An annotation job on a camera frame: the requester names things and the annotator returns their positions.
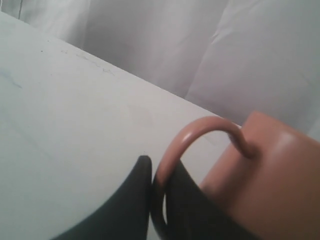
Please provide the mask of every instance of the ceramic mug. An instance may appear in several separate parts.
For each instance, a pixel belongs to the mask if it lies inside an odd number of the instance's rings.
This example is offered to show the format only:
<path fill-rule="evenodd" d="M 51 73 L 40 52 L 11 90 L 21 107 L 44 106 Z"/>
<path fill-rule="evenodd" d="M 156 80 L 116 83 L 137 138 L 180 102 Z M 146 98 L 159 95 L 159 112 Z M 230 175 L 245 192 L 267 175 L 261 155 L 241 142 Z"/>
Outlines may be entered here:
<path fill-rule="evenodd" d="M 203 117 L 173 139 L 153 181 L 151 217 L 163 239 L 166 184 L 186 149 L 211 131 L 228 133 L 232 144 L 200 184 L 210 200 L 259 238 L 320 239 L 320 143 L 260 112 L 241 129 Z"/>

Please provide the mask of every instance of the wrinkled cloth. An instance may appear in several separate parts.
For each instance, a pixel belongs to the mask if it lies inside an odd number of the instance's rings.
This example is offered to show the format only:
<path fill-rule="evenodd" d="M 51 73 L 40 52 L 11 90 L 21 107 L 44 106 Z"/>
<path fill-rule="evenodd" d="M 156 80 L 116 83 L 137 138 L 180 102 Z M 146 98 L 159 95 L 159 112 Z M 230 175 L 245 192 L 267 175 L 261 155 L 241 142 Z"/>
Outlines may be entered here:
<path fill-rule="evenodd" d="M 17 17 L 20 1 L 3 0 L 2 10 Z M 21 6 L 21 20 L 237 124 L 258 110 L 320 140 L 320 1 Z"/>

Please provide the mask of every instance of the black object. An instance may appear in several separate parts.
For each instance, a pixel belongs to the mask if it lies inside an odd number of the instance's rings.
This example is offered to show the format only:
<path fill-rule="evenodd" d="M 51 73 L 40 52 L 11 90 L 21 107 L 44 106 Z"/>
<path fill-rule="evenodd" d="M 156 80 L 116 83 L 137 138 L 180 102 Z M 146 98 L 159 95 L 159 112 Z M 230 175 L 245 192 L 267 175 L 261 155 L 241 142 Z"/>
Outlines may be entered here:
<path fill-rule="evenodd" d="M 203 194 L 181 161 L 170 177 L 165 194 L 170 240 L 258 239 Z"/>
<path fill-rule="evenodd" d="M 96 212 L 54 240 L 147 239 L 152 164 L 140 156 L 120 188 Z"/>

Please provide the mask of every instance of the pink mug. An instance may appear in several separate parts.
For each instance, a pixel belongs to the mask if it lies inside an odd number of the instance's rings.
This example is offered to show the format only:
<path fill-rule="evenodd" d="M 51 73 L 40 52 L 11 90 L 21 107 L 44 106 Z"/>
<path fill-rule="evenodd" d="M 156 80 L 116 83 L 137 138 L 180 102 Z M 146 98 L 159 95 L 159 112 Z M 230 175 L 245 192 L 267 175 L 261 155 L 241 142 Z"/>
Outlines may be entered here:
<path fill-rule="evenodd" d="M 166 184 L 186 149 L 211 131 L 228 133 L 232 144 L 200 184 L 207 198 L 259 238 L 320 239 L 320 143 L 260 112 L 241 129 L 203 117 L 173 139 L 153 181 L 160 197 L 152 200 L 151 217 L 160 236 Z"/>

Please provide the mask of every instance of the white table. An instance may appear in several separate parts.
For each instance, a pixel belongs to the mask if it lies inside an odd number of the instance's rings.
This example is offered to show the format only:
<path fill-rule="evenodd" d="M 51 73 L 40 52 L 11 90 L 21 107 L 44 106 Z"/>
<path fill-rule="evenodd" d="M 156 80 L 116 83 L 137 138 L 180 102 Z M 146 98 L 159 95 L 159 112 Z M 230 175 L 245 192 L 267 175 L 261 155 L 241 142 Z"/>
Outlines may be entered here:
<path fill-rule="evenodd" d="M 139 155 L 212 113 L 0 13 L 0 239 L 45 240 L 92 213 Z M 229 143 L 184 155 L 200 182 Z M 148 239 L 158 239 L 152 224 Z"/>

